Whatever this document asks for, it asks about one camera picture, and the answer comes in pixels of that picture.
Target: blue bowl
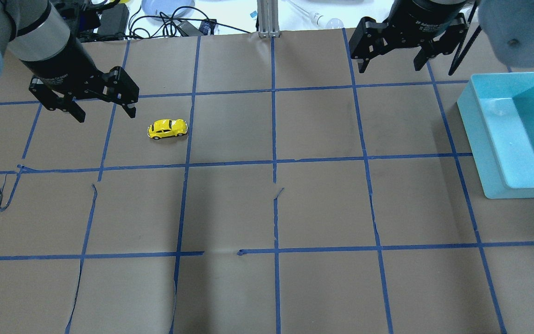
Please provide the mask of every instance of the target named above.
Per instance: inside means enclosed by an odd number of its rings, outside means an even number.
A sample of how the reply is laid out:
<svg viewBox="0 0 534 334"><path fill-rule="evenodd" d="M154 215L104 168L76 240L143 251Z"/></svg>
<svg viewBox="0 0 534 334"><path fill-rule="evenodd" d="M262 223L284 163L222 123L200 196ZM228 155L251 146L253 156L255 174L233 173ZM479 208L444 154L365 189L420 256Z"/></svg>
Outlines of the blue bowl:
<svg viewBox="0 0 534 334"><path fill-rule="evenodd" d="M534 72L473 74L458 109L485 195L534 197Z"/></svg>

